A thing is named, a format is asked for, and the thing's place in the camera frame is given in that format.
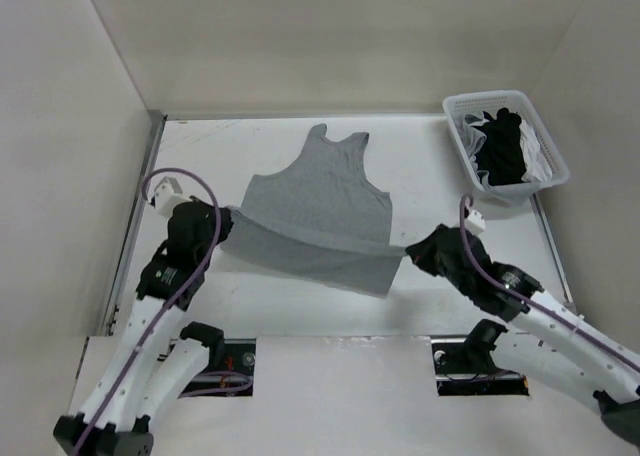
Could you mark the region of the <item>grey tank top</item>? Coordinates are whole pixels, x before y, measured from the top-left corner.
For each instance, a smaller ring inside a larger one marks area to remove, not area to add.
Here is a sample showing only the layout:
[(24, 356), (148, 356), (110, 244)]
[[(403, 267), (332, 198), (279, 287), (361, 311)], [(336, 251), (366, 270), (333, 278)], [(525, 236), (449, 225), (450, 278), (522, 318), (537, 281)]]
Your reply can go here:
[(296, 159), (250, 180), (222, 248), (250, 264), (332, 287), (385, 296), (405, 251), (390, 242), (389, 193), (367, 179), (366, 132), (341, 141), (313, 126)]

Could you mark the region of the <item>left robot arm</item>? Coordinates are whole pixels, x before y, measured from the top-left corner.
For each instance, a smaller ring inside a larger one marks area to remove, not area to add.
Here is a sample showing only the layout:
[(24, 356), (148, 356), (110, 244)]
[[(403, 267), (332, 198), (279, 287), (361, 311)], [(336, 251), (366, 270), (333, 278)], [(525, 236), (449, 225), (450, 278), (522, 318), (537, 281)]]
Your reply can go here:
[(148, 455), (151, 424), (199, 372), (224, 363), (224, 333), (187, 322), (213, 249), (233, 227), (231, 212), (196, 198), (177, 204), (167, 237), (140, 274), (126, 328), (105, 373), (53, 437), (67, 455)]

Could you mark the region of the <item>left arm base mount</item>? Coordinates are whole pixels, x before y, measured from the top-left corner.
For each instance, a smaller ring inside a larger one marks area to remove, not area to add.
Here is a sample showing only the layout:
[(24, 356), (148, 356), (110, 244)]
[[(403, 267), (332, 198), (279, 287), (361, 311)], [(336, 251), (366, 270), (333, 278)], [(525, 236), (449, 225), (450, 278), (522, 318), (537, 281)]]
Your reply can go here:
[(256, 364), (255, 339), (225, 341), (220, 356), (211, 356), (209, 364), (186, 386), (183, 393), (193, 397), (250, 397)]

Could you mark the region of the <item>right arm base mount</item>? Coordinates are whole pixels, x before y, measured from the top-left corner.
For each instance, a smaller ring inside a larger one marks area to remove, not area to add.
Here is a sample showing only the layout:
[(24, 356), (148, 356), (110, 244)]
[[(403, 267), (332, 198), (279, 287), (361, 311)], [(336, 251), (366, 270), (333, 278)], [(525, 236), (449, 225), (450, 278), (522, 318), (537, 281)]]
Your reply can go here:
[(528, 396), (525, 376), (499, 368), (491, 353), (507, 329), (481, 320), (464, 337), (431, 340), (436, 390), (439, 396)]

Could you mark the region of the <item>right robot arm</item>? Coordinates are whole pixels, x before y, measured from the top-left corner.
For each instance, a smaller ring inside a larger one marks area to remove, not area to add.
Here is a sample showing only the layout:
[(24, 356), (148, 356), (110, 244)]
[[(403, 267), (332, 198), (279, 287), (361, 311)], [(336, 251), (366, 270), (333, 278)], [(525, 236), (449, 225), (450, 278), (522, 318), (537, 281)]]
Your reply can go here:
[(637, 353), (571, 313), (523, 270), (492, 260), (470, 232), (439, 225), (405, 252), (487, 315), (463, 343), (443, 351), (442, 370), (530, 377), (596, 413), (620, 439), (639, 444)]

